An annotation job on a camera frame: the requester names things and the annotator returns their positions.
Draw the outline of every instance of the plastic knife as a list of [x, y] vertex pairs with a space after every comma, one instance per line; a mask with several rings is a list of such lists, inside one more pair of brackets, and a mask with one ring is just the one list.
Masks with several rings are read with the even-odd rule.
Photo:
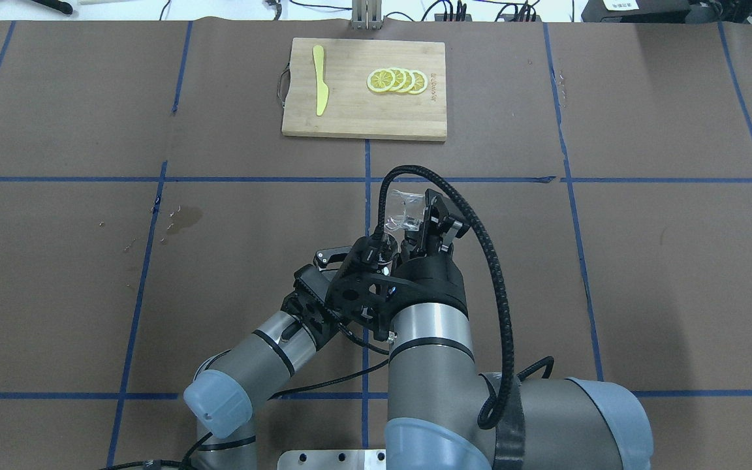
[[323, 81], [323, 46], [313, 46], [313, 59], [315, 60], [315, 83], [317, 84], [315, 113], [321, 116], [326, 109], [326, 101], [329, 99], [329, 87]]

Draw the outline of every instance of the water stain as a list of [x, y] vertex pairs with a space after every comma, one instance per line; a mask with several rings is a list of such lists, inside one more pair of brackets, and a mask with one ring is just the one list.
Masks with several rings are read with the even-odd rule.
[[124, 253], [129, 253], [130, 250], [132, 250], [132, 247], [134, 246], [135, 242], [138, 241], [138, 238], [133, 238], [131, 242], [129, 242], [129, 245], [127, 245], [124, 249]]
[[196, 225], [202, 218], [202, 210], [194, 206], [179, 206], [176, 211], [170, 212], [170, 226], [167, 227], [168, 235], [175, 235], [183, 228]]

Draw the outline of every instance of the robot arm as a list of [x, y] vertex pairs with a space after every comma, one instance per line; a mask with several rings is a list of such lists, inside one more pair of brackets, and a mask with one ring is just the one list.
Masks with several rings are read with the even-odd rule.
[[[406, 231], [397, 243], [384, 232], [384, 206], [388, 185], [402, 173], [428, 178], [445, 195], [427, 190], [418, 230]], [[452, 260], [454, 240], [470, 228], [495, 285], [499, 374], [478, 374], [463, 276]], [[338, 260], [340, 267], [328, 270]], [[372, 236], [352, 247], [317, 252], [313, 264], [295, 273], [295, 291], [281, 311], [212, 360], [187, 388], [185, 401], [200, 430], [210, 431], [234, 456], [225, 462], [215, 459], [216, 452], [204, 452], [205, 467], [250, 461], [245, 458], [250, 452], [240, 454], [233, 445], [250, 441], [253, 414], [353, 321], [391, 344], [388, 470], [650, 468], [650, 425], [628, 390], [576, 379], [520, 384], [512, 369], [507, 293], [492, 241], [463, 197], [419, 166], [401, 166], [385, 176]], [[239, 468], [256, 468], [256, 459]]]

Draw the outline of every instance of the label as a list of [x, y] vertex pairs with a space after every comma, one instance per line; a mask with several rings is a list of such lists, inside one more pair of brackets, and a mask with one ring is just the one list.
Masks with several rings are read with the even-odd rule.
[[610, 12], [627, 12], [640, 9], [636, 0], [603, 0], [603, 3]]

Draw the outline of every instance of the black tool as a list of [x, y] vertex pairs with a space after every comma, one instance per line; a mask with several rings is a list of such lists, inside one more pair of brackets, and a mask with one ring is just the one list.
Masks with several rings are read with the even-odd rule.
[[33, 2], [45, 5], [48, 8], [53, 8], [64, 15], [71, 15], [74, 9], [71, 8], [71, 4], [66, 2], [60, 2], [60, 0], [32, 0]]

